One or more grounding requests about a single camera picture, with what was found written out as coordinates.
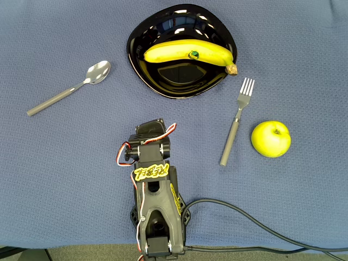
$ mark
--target banana tip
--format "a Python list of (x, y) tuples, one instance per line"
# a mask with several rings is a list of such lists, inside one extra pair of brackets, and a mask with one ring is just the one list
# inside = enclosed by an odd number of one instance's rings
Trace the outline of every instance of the banana tip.
[(226, 72), (230, 75), (237, 75), (238, 70), (236, 64), (231, 64), (226, 66)]

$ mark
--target green apple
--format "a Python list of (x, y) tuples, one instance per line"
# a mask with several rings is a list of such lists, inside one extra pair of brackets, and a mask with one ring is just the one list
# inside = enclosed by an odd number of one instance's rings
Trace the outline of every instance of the green apple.
[(265, 121), (253, 130), (251, 143), (261, 155), (276, 158), (288, 151), (291, 137), (288, 128), (283, 123), (279, 121)]

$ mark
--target black plate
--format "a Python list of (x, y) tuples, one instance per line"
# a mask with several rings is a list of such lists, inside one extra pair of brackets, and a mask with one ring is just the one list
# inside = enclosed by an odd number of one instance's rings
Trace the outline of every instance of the black plate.
[(233, 62), (237, 47), (223, 23), (211, 12), (194, 4), (179, 4), (164, 9), (139, 24), (131, 33), (127, 52), (138, 76), (155, 92), (175, 99), (201, 94), (221, 82), (225, 67), (197, 60), (148, 63), (144, 53), (161, 42), (199, 39), (229, 49)]

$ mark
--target spoon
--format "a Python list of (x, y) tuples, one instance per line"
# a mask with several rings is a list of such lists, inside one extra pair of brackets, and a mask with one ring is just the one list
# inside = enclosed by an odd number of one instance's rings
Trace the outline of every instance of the spoon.
[(33, 109), (28, 110), (27, 111), (28, 116), (33, 116), (34, 114), (38, 113), (39, 111), (42, 111), (48, 106), (51, 106), (53, 103), (56, 103), (57, 101), (63, 99), (64, 97), (72, 94), (74, 91), (78, 90), (82, 85), (86, 83), (90, 83), (90, 84), (100, 83), (108, 75), (110, 68), (111, 68), (111, 64), (108, 61), (101, 61), (100, 63), (93, 65), (92, 67), (88, 69), (88, 72), (86, 74), (86, 79), (83, 82), (61, 92), (60, 94), (52, 97), (46, 102), (39, 104)]

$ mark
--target spoon bowl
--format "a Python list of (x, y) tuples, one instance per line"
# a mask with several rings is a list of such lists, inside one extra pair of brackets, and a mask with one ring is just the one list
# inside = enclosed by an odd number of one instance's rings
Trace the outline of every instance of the spoon bowl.
[(108, 61), (101, 61), (91, 66), (87, 71), (85, 83), (100, 83), (108, 75), (110, 68), (111, 64)]

